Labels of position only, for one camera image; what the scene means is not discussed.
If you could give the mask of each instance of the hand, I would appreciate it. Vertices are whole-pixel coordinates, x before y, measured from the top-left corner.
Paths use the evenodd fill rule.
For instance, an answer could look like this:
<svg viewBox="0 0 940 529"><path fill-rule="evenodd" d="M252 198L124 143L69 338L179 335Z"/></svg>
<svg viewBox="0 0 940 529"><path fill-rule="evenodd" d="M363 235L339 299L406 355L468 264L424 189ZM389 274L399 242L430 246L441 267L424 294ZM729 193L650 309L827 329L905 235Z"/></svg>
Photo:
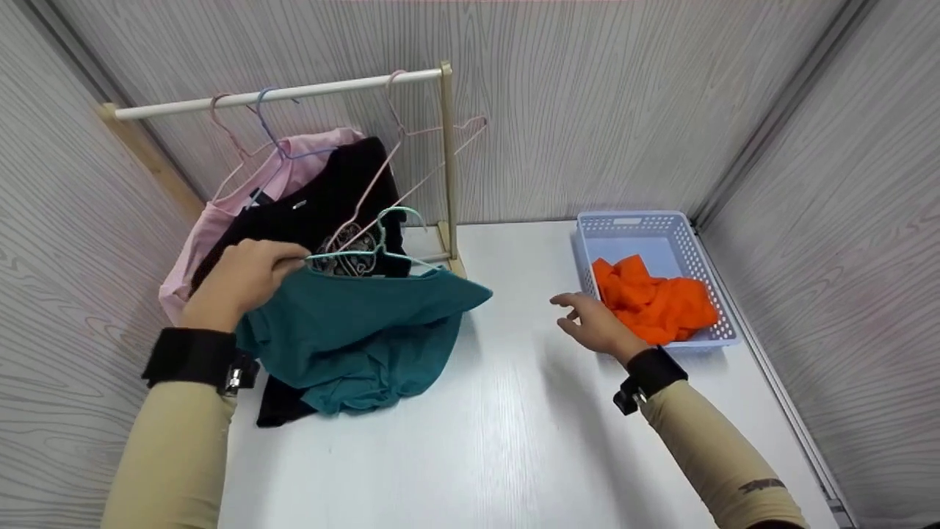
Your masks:
<svg viewBox="0 0 940 529"><path fill-rule="evenodd" d="M562 330L578 344L596 353L610 355L624 366L640 351L650 347L603 303L587 294L559 294L550 301L553 305L572 308L567 317L558 318L558 326ZM580 325L574 322L576 319L581 320Z"/></svg>
<svg viewBox="0 0 940 529"><path fill-rule="evenodd" d="M271 299L289 273L310 255L291 243L245 239L230 246L182 311L180 327L235 330L242 315Z"/></svg>

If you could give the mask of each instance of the teal hanger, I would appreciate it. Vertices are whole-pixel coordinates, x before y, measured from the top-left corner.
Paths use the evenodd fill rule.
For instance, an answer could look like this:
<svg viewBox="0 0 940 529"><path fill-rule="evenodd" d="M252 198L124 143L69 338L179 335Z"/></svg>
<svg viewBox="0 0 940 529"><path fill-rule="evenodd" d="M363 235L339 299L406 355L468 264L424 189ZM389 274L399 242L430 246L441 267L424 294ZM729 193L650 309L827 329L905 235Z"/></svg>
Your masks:
<svg viewBox="0 0 940 529"><path fill-rule="evenodd" d="M379 250L382 250L384 254L389 257L398 257L406 261L411 261L412 263L416 265L423 265L423 266L430 268L431 270L437 268L437 266L434 266L433 264L425 263L424 261L421 261L420 259L415 259L414 257L408 256L408 255L403 255L400 253L392 253L385 248L385 226L382 225L381 221L382 221L382 217L384 217L385 215L393 211L402 211L402 212L405 212L406 214L411 213L417 216L417 219L421 221L421 227L424 228L424 231L426 232L428 230L428 225L425 224L424 217L421 216L421 214L418 213L416 210L410 207L405 207L405 206L392 206L392 207L383 209L379 213L379 216L376 218L375 225L379 227L379 244L375 246L374 250L362 251L362 250L350 249L350 250L345 250L345 251L332 251L329 253L318 253L315 255L306 256L304 258L304 261L313 261L315 259L329 259L331 257L343 257L346 255L378 255Z"/></svg>

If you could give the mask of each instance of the orange cloth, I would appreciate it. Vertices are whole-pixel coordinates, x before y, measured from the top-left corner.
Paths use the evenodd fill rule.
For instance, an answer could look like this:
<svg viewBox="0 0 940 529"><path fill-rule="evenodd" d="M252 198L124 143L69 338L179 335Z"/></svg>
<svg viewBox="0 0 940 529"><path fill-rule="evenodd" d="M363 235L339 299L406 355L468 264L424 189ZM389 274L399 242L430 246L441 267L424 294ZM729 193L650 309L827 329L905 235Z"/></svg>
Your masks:
<svg viewBox="0 0 940 529"><path fill-rule="evenodd" d="M718 323L708 289L699 280L651 278L639 255L613 266L598 259L592 267L603 304L650 345L688 340Z"/></svg>

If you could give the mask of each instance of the wire hanger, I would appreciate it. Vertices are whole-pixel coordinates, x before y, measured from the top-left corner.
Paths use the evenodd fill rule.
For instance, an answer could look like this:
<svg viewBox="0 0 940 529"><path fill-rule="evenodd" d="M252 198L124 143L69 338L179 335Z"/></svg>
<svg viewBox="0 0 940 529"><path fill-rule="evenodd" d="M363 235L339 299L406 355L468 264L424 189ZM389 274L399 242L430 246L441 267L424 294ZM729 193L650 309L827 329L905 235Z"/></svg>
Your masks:
<svg viewBox="0 0 940 529"><path fill-rule="evenodd" d="M249 205L258 201L258 196L261 194L262 190L271 183L271 180L274 179L274 176L281 170L282 167L284 167L284 160L296 160L298 158L303 158L304 156L313 156L314 154L333 152L337 149L336 147L327 147L325 149L317 149L316 151L302 152L295 155L290 155L287 151L285 151L284 148L281 147L281 140L278 140L277 137L274 136L274 132L272 132L271 126L268 125L268 121L264 119L264 116L261 114L261 103L264 101L265 94L276 88L277 87L267 87L258 92L258 102L255 103L255 115L258 116L258 119L261 121L261 128L264 129L264 134L268 135L268 138L271 139L271 142L277 149L277 153L280 155L281 159L277 164L277 168L274 170L274 172L271 173L271 176L268 177L268 180L266 180L263 185L259 186L258 190L252 194ZM296 99L291 99L291 101L295 102L296 104L300 104L300 102Z"/></svg>
<svg viewBox="0 0 940 529"><path fill-rule="evenodd" d="M418 136L418 135L421 135L421 134L425 134L425 133L429 133L429 132L434 132L434 131L439 131L439 130L443 130L443 129L444 129L443 126L431 127L430 129L424 129L424 130L420 130L420 131L416 131L416 132L408 132L408 131L405 129L404 123L401 122L401 117L399 116L398 110L395 109L395 105L392 103L391 89L390 89L390 88L391 88L391 85L392 85L392 81L395 79L396 76L398 76L398 75L401 74L401 73L405 73L405 70L395 70L394 72L391 73L391 75L388 76L388 81L385 82L385 101L388 103L388 108L391 110L392 116L395 117L395 123L398 125L399 140L398 140L398 142L395 144L395 147L392 148L392 151L388 154L388 156L387 156L387 157L385 158L385 160L382 162L382 165L379 167L379 170L375 173L375 176L372 177L372 181L368 184L368 186L366 187L366 190L363 191L362 197L359 198L359 202L356 203L355 210L352 212L352 217L350 217L350 219L347 220L346 222L343 222L343 223L339 226L339 228L336 230L336 232L333 233L333 236L330 237L329 242L326 244L326 248L330 248L330 247L333 245L333 243L337 240L337 237L339 237L339 234L342 232L342 230L343 230L344 228L346 228L347 226L349 226L350 224L353 224L353 223L355 222L356 218L359 217L359 208L361 208L363 202L366 201L366 196L368 196L368 192L371 191L371 190L372 190L372 187L375 186L375 184L379 181L379 177L382 176L382 172L385 170L386 167L388 167L388 164L389 164L389 163L391 162L391 160L392 160L392 156L394 156L394 155L395 155L395 152L397 152L398 149L399 149L399 147L401 147L401 143L404 141L404 139L405 139L406 137ZM477 130L472 136L470 136L470 139L468 139L466 142L464 142L463 145L461 145L461 147L460 147L459 149L457 149L457 150L454 152L454 154L456 154L456 153L462 151L464 147L466 147L467 145L470 144L471 141L473 141L474 139L476 139L477 136L479 136L479 134L482 133L484 129L486 129L488 123L487 123L487 120L486 120L486 117L485 117L485 116L475 116L474 118L471 118L471 119L467 120L463 125L455 125L455 126L454 126L455 129L463 130L463 129L467 128L468 126L470 126L470 123L472 123L472 122L474 122L474 121L476 121L476 120L482 120L482 121L483 121L483 126L480 127L479 130ZM392 207L399 205L403 200L405 200L406 197L408 197L409 195L411 195L412 193L414 193L416 189L418 189L422 184L424 184L425 182L427 182L428 179L429 179L435 172L437 172L438 170L440 170L443 166L444 166L444 164L442 163L442 164L439 165L438 167L434 168L431 172L429 172L429 173L428 173L424 178L422 178L414 187L412 187L411 189L409 189L407 193L405 193L404 195L402 195L401 198L399 198L394 204L392 204ZM366 230L368 230L368 229L371 228L373 225L375 225L376 222L378 222L378 220L379 220L379 219L376 218L375 220L371 221L366 227L364 227L362 230L360 230L359 233L357 233L356 235L354 235L352 238L350 238L350 240L346 241L345 244L343 244L341 247L339 247L338 250L343 250L343 249L345 249L346 247L348 247L350 244L353 243L353 241L355 241L355 240L356 240L357 238L359 238L363 233L365 233Z"/></svg>
<svg viewBox="0 0 940 529"><path fill-rule="evenodd" d="M428 230L428 225L425 224L425 222L424 222L424 217L421 216L421 214L418 213L416 210L414 210L414 209L412 209L412 208L410 208L410 207L406 207L406 206L390 206L390 207L387 207L387 208L383 209L381 212L379 212L379 215L376 217L376 220L381 219L382 217L388 215L389 213L391 213L391 212L393 212L393 211L403 211L403 212L405 212L405 213L414 214L415 216L417 216L417 219L421 222L421 227L424 228L425 231ZM331 252L328 252L328 253L318 253L318 254L315 254L315 255L308 255L308 256L306 256L306 257L304 258L304 260L305 260L305 261L314 261L314 260L317 260L317 259L330 259L330 258L334 258L334 257L344 257L344 256L353 256L353 255L363 255L363 256L369 256L369 255L371 255L371 256L376 256L376 257L377 257L378 254L379 254L379 250L382 251L383 255L387 255L387 256L389 256L389 257L398 257L398 258L404 259L404 260L406 260L406 261L411 261L412 263L414 263L414 264L416 264L416 265L423 265L423 266L426 266L426 267L430 268L431 270L434 270L434 269L438 268L438 266L434 266L433 264L425 263L424 261L421 261L420 259L415 259L414 257L411 257L411 256L409 256L409 255L404 255L404 254L401 254L401 253L393 253L393 252L388 251L388 249L385 247L385 226L383 226L381 222L379 223L379 244L377 244L377 245L375 246L375 248L373 248L371 251L355 250L355 249L346 250L346 251L331 251Z"/></svg>
<svg viewBox="0 0 940 529"><path fill-rule="evenodd" d="M230 93L218 93L218 94L215 94L214 96L212 96L212 101L209 103L209 118L212 120L212 124L213 124L213 125L215 125L215 126L218 127L219 129L221 129L222 132L224 132L224 133L226 134L226 136L228 137L228 141L229 141L229 142L232 144L232 146L235 148L235 152L238 154L238 157L239 157L239 160L241 160L241 163L240 163L235 169L233 169L233 170L228 174L228 176L226 177L226 179L223 180L221 184L219 184L219 186L218 186L218 187L216 188L216 190L215 190L215 194L212 195L212 200L210 200L210 203L213 203L213 202L215 202L216 200L218 200L219 195L222 193L222 190L226 188L226 185L228 185L228 182L230 182L231 179L232 179L236 174L238 174L238 172L239 172L240 170L242 170L242 169L244 168L245 162L247 162L247 161L248 161L249 159L251 159L251 158L254 158L254 157L257 156L261 151L263 151L264 149L266 149L266 148L268 148L268 147L271 146L271 143L268 142L268 143L265 143L264 145L258 147L258 148L255 149L253 152L248 152L248 151L242 146L242 143L239 142L238 138L235 137L235 134L232 133L232 131L229 130L228 127L226 127L226 126L219 120L218 115L216 115L216 113L215 113L215 106L216 106L216 104L218 104L218 102L219 102L220 99L222 99L223 97L229 96L229 95L232 95L232 94L230 94ZM246 104L246 105L245 105L245 108L247 108L248 110L251 110L251 113L252 113L252 114L255 114L255 115L258 114L258 112L256 112L255 109L251 107L251 105Z"/></svg>

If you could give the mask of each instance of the clothes rack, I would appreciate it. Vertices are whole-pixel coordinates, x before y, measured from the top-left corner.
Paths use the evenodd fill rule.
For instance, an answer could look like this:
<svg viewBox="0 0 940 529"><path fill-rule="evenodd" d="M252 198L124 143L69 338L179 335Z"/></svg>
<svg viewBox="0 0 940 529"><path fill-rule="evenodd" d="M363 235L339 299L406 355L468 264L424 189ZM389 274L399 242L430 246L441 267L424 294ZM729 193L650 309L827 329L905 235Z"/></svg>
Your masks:
<svg viewBox="0 0 940 529"><path fill-rule="evenodd" d="M438 222L437 230L444 253L421 257L423 261L446 260L450 270L465 278L460 253L457 251L457 168L454 154L454 120L453 120L453 90L451 81L453 70L449 61L442 61L440 68L422 70L419 72L404 72L391 78L391 75L379 75L350 79L318 85L305 85L301 87L277 88L268 91L263 101L281 101L285 99L299 99L331 93L356 91L366 88L384 87L389 80L391 84L421 83L438 80L441 87L441 125L444 147L444 179L446 190L446 220ZM259 100L259 92L249 92L225 96L218 100L215 107L225 108L253 104ZM104 124L117 139L124 144L138 160L146 167L156 180L157 184L180 205L183 213L191 220L196 221L202 212L204 202L196 195L193 189L180 177L173 167L160 154L142 128L133 123L136 120L146 120L173 114L208 111L212 98L194 99L190 101L177 101L175 103L147 104L130 108L120 108L116 104L106 103L98 108L98 114Z"/></svg>

